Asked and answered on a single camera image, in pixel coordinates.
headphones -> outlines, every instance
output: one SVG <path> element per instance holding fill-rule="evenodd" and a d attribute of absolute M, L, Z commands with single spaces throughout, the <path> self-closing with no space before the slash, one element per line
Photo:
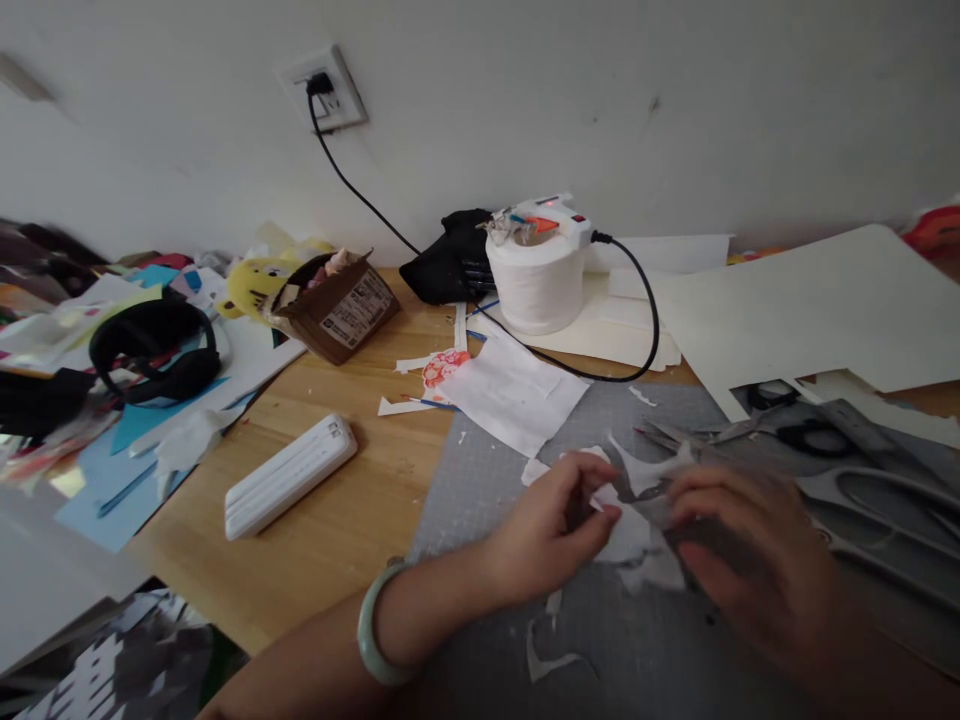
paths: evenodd
<path fill-rule="evenodd" d="M 150 360 L 175 352 L 203 331 L 207 346 L 183 353 L 166 370 Z M 110 379 L 117 357 L 126 355 L 146 378 L 121 390 Z M 183 300 L 161 299 L 134 305 L 108 318 L 90 340 L 90 361 L 114 395 L 130 405 L 165 407 L 196 397 L 220 372 L 220 354 L 210 318 Z"/>

bracelet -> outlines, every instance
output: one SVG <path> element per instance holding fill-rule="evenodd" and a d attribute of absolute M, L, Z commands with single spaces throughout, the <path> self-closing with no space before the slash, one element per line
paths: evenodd
<path fill-rule="evenodd" d="M 360 622 L 357 624 L 357 644 L 360 646 L 360 657 L 363 659 L 363 666 L 367 668 L 367 672 L 373 675 L 378 683 L 387 687 L 405 685 L 420 670 L 416 667 L 401 668 L 388 663 L 380 654 L 380 649 L 377 647 L 377 641 L 373 635 L 373 614 L 377 607 L 377 598 L 380 596 L 380 591 L 383 590 L 384 585 L 406 570 L 407 567 L 406 563 L 399 563 L 384 570 L 367 590 L 367 594 L 363 598 L 363 605 L 360 606 Z"/>

gray cutting mat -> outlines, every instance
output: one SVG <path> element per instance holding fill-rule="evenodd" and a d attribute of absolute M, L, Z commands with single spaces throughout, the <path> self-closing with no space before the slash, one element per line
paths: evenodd
<path fill-rule="evenodd" d="M 634 432 L 644 417 L 686 428 L 724 422 L 702 388 L 644 384 L 642 390 L 657 407 L 640 402 L 625 385 L 594 384 L 539 459 L 552 464 L 564 450 L 601 445 L 622 468 L 606 440 L 610 429 L 627 451 L 656 462 L 668 457 L 668 452 Z M 808 408 L 797 406 L 784 409 L 776 420 L 799 421 L 809 414 Z M 891 435 L 928 462 L 953 467 L 953 455 L 946 448 Z M 759 453 L 771 466 L 796 475 L 812 475 L 837 464 L 800 455 L 765 436 L 729 443 L 724 450 L 754 462 Z M 851 464 L 849 460 L 842 463 Z M 525 457 L 458 413 L 409 559 L 448 552 L 496 528 L 523 490 L 520 474 L 525 464 Z M 618 488 L 622 498 L 625 489 Z M 870 493 L 864 489 L 862 494 Z M 885 512 L 897 512 L 902 505 L 895 498 L 891 503 L 890 497 L 869 499 Z M 844 523 L 844 518 L 822 518 L 830 526 L 843 525 L 851 539 L 877 539 L 875 534 L 863 534 L 863 526 Z M 911 556 L 896 542 L 886 545 L 883 553 L 892 562 L 909 563 L 905 567 L 911 571 L 925 560 Z M 947 582 L 947 587 L 941 587 L 954 597 L 960 595 L 957 568 L 952 568 L 948 581 L 942 568 L 933 570 L 927 579 Z M 960 671 L 960 648 L 955 642 L 960 621 L 870 575 L 852 568 L 848 575 L 886 629 L 909 639 L 924 655 Z M 599 682 L 575 663 L 531 686 L 526 666 L 526 627 L 531 619 L 536 619 L 534 645 L 541 659 L 578 652 L 590 661 Z M 670 593 L 645 587 L 639 595 L 630 596 L 615 571 L 603 565 L 587 566 L 565 586 L 556 631 L 544 614 L 542 600 L 463 630 L 425 669 L 417 696 L 422 700 L 420 713 L 438 718 L 787 718 L 817 712 L 802 691 L 735 635 L 702 592 Z"/>

scissors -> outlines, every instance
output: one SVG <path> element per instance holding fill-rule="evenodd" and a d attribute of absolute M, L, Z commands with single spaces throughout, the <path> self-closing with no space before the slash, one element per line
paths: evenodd
<path fill-rule="evenodd" d="M 760 384 L 750 385 L 747 388 L 747 403 L 751 410 L 747 420 L 726 425 L 716 432 L 710 430 L 702 432 L 710 434 L 707 440 L 710 445 L 721 445 L 735 438 L 759 432 L 772 435 L 788 447 L 814 457 L 842 458 L 856 453 L 857 448 L 850 438 L 833 423 L 825 420 L 808 419 L 799 425 L 775 425 L 767 421 L 767 418 L 777 410 L 794 405 L 799 397 L 800 393 L 794 388 L 790 388 L 790 391 L 785 394 L 773 395 L 764 393 Z M 813 433 L 829 433 L 838 441 L 835 443 L 838 447 L 824 448 L 810 443 L 807 437 Z"/>
<path fill-rule="evenodd" d="M 642 430 L 640 432 L 645 438 L 655 442 L 661 447 L 665 447 L 673 452 L 676 452 L 682 443 L 688 442 L 694 449 L 700 450 L 701 453 L 706 453 L 708 455 L 712 454 L 715 457 L 724 460 L 731 459 L 730 456 L 725 452 L 717 449 L 713 444 L 704 441 L 702 438 L 692 436 L 689 433 L 663 423 L 650 420 L 646 420 L 645 422 L 662 433 L 662 435 L 648 433 Z M 947 514 L 952 513 L 954 516 L 960 515 L 960 500 L 953 495 L 937 490 L 936 488 L 930 487 L 925 483 L 912 480 L 911 478 L 904 477 L 896 473 L 887 472 L 885 470 L 863 467 L 840 467 L 828 470 L 827 472 L 819 475 L 797 478 L 796 482 L 800 493 L 805 498 L 827 505 L 832 505 L 846 512 L 851 512 L 859 515 L 860 517 L 866 518 L 867 520 L 886 528 L 890 536 L 903 536 L 912 542 L 927 548 L 928 550 L 936 552 L 947 559 L 953 560 L 960 565 L 960 554 L 954 550 L 945 547 L 938 542 L 930 540 L 919 533 L 913 532 L 908 528 L 897 525 L 891 519 L 871 510 L 865 503 L 857 499 L 855 496 L 850 496 L 845 493 L 840 486 L 839 480 L 842 477 L 847 476 L 867 477 L 881 480 L 898 490 L 902 490 L 915 497 L 925 500 L 927 503 L 936 505 L 938 510 L 948 511 Z M 914 580 L 913 578 L 901 573 L 893 566 L 838 535 L 835 531 L 828 529 L 823 525 L 823 523 L 821 523 L 812 515 L 810 515 L 810 521 L 820 537 L 822 537 L 827 543 L 827 547 L 832 553 L 852 560 L 866 569 L 883 575 L 888 579 L 905 586 L 907 589 L 912 590 L 919 596 L 941 605 L 948 610 L 952 610 L 958 616 L 960 616 L 960 603 L 957 601 L 947 597 L 936 589 L 931 588 L 929 585 Z"/>

wooden desk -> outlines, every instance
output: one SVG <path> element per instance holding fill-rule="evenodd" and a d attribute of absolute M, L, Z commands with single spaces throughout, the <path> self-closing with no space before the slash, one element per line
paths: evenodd
<path fill-rule="evenodd" d="M 452 413 L 381 418 L 377 408 L 381 396 L 421 392 L 419 374 L 395 373 L 395 363 L 451 347 L 454 311 L 421 303 L 395 270 L 381 274 L 401 313 L 339 368 L 309 353 L 289 366 L 131 542 L 146 569 L 248 653 L 366 587 L 391 556 L 406 553 L 417 528 Z M 475 355 L 480 344 L 470 342 Z M 594 373 L 629 372 L 557 355 Z M 644 380 L 698 382 L 686 363 Z M 946 415 L 960 409 L 960 383 L 898 397 Z M 331 412 L 350 422 L 356 457 L 257 538 L 227 542 L 227 490 Z"/>

